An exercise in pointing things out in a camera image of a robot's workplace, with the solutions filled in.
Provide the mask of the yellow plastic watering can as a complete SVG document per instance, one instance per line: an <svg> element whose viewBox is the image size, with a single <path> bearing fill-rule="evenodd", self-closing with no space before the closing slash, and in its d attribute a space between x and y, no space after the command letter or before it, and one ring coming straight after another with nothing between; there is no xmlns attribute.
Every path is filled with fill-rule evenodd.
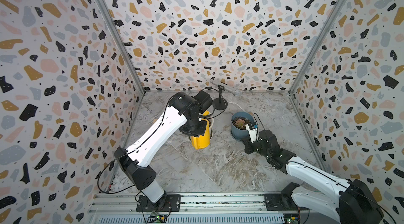
<svg viewBox="0 0 404 224"><path fill-rule="evenodd" d="M194 137L191 136L189 139L191 141L192 146L198 150L198 149L204 149L210 144L210 139L211 139L211 121L209 119L203 119L203 121L207 122L206 128L205 128L205 133L199 137Z"/></svg>

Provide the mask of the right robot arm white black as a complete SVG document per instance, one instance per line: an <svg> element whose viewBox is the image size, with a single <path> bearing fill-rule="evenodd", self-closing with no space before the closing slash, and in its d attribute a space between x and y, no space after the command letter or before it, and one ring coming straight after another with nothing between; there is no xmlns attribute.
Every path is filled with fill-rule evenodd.
<svg viewBox="0 0 404 224"><path fill-rule="evenodd" d="M378 224L383 220L383 210L365 183L338 178L305 162L295 153L281 148L270 130L243 137L241 142L245 153L260 154L276 170L316 189L310 191L290 183L281 192L281 201L286 208L296 206L314 210L340 224Z"/></svg>

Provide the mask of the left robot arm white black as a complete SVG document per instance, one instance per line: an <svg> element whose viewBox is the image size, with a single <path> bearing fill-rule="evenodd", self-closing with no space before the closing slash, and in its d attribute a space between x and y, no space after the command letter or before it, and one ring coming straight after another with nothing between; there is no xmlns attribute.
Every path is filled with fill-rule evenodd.
<svg viewBox="0 0 404 224"><path fill-rule="evenodd" d="M159 119L127 148L118 148L114 156L121 170L135 187L154 204L163 204L166 191L155 180L157 173L150 167L151 160L177 130L186 136L205 135L208 121L202 114L212 105L210 94L201 90L195 96L184 92L174 94Z"/></svg>

